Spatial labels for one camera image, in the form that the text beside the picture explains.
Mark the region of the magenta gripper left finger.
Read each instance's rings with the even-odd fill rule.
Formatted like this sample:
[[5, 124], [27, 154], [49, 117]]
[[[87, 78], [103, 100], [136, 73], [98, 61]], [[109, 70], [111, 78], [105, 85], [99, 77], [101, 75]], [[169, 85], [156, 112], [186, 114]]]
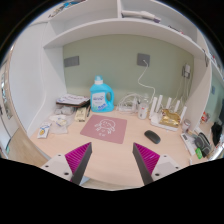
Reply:
[[67, 154], [57, 154], [42, 166], [56, 176], [80, 185], [92, 154], [92, 144], [86, 143]]

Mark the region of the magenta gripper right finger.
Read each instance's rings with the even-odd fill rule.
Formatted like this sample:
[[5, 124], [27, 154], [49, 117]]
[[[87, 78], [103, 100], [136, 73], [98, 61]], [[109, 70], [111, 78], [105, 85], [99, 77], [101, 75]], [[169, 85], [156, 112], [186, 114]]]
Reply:
[[145, 185], [168, 176], [181, 169], [169, 155], [159, 155], [138, 143], [133, 144], [132, 151], [142, 181]]

